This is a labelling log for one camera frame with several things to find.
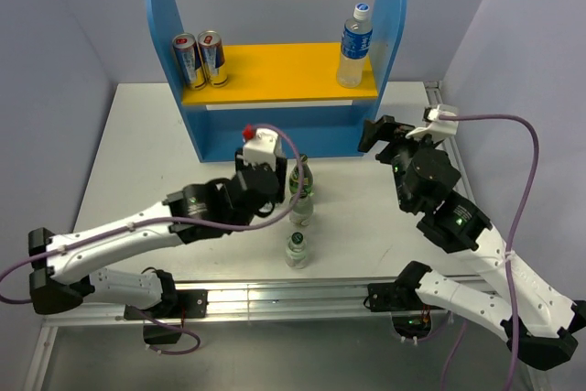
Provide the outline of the clear glass bottle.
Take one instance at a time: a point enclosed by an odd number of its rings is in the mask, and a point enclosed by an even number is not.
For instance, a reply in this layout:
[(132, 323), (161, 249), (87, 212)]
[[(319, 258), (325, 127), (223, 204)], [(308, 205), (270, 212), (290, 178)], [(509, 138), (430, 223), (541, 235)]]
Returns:
[(294, 232), (286, 245), (285, 261), (289, 267), (301, 269), (308, 263), (307, 240), (302, 232)]
[(314, 213), (314, 204), (311, 197), (306, 191), (302, 191), (299, 195), (298, 201), (294, 202), (294, 198), (289, 201), (289, 220), (296, 226), (308, 226), (310, 218)]

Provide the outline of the green glass bottle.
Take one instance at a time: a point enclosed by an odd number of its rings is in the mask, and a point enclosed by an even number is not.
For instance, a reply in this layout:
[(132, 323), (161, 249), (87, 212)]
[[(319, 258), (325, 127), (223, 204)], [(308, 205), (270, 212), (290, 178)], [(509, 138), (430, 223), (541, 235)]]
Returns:
[(291, 195), (298, 191), (298, 187), (302, 186), (302, 190), (311, 197), (313, 195), (313, 174), (309, 168), (309, 159), (305, 154), (300, 155), (301, 167), (295, 165), (288, 175), (288, 189)]

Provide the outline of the clear glass bottle front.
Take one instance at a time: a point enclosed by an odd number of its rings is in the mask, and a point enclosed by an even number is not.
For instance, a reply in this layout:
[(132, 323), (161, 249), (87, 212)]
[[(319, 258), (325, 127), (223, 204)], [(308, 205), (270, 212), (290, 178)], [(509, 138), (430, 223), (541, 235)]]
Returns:
[(302, 232), (294, 232), (286, 245), (285, 261), (289, 267), (301, 269), (308, 263), (307, 240)]

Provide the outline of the blue label water bottle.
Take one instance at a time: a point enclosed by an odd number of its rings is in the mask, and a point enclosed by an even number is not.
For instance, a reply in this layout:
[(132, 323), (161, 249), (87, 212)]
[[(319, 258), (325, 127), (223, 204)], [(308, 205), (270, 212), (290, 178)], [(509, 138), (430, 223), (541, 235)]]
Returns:
[(366, 56), (369, 52), (373, 26), (371, 8), (366, 3), (355, 5), (353, 15), (343, 27), (337, 82), (344, 88), (357, 87), (363, 77)]

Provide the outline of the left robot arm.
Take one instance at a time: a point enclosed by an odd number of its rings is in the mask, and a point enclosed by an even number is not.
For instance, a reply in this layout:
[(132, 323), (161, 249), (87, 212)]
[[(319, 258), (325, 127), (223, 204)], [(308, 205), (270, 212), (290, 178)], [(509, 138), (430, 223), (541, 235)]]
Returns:
[(190, 184), (125, 219), (77, 234), (38, 228), (28, 235), (33, 257), (29, 293), (39, 315), (59, 314), (85, 302), (124, 304), (154, 318), (175, 312), (179, 293), (162, 269), (132, 274), (110, 265), (159, 248), (218, 239), (266, 218), (267, 205), (284, 200), (287, 162), (246, 165), (236, 160), (230, 179)]

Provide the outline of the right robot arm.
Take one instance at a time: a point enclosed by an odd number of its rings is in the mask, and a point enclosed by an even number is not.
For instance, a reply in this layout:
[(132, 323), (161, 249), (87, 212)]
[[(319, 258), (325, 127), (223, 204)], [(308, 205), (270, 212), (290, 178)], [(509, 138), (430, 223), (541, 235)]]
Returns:
[(484, 293), (410, 262), (390, 283), (368, 286), (372, 312), (419, 310), (425, 305), (452, 311), (492, 331), (523, 363), (547, 371), (575, 353), (575, 332), (585, 326), (585, 303), (560, 294), (522, 258), (505, 248), (491, 220), (455, 186), (461, 173), (439, 144), (457, 125), (432, 111), (425, 127), (404, 125), (389, 115), (364, 121), (358, 149), (376, 142), (385, 148), (376, 159), (391, 167), (398, 206), (420, 214), (417, 228), (432, 244), (479, 275), (492, 291)]

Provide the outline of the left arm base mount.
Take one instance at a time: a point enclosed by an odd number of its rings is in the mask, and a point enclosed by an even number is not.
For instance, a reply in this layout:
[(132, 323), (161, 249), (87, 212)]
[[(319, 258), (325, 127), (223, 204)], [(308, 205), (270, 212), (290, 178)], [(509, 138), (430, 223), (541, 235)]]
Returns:
[[(125, 306), (124, 320), (143, 320), (143, 341), (148, 350), (160, 355), (193, 353), (201, 346), (201, 338), (189, 331), (186, 319), (206, 316), (208, 291), (206, 289), (177, 290), (172, 275), (161, 269), (148, 267), (142, 275), (155, 276), (162, 287), (161, 301), (147, 310)], [(182, 335), (190, 336), (195, 344), (189, 349), (171, 351), (165, 345), (174, 345)]]

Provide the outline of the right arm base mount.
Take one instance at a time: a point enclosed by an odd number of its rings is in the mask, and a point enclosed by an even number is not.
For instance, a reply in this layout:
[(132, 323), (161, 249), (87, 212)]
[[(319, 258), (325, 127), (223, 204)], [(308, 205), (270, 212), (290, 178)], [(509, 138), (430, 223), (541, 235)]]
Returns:
[(431, 333), (430, 306), (395, 282), (368, 284), (363, 306), (372, 313), (390, 313), (393, 330), (401, 338), (419, 340)]

